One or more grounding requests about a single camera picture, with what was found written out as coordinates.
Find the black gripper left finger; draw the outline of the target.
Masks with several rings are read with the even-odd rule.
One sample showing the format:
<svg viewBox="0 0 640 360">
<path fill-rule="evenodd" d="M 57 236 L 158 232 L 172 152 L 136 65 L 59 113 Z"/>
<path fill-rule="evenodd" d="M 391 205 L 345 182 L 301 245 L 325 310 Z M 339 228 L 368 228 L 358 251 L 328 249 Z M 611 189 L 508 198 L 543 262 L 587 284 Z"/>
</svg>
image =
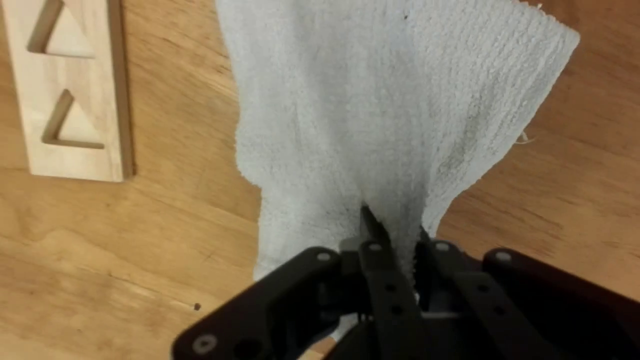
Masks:
<svg viewBox="0 0 640 360">
<path fill-rule="evenodd" d="M 361 265 L 370 298 L 368 333 L 377 360 L 419 360 L 422 318 L 414 290 L 401 272 L 391 236 L 373 209 L 361 209 Z"/>
</svg>

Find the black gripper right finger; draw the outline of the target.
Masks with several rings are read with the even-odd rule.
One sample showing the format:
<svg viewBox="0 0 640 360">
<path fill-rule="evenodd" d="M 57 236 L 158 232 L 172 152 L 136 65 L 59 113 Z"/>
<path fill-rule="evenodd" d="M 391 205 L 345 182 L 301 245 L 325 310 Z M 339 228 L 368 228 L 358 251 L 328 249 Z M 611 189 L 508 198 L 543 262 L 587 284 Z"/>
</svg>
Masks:
<svg viewBox="0 0 640 360">
<path fill-rule="evenodd" d="M 564 360 L 479 259 L 427 232 L 414 284 L 438 360 Z"/>
</svg>

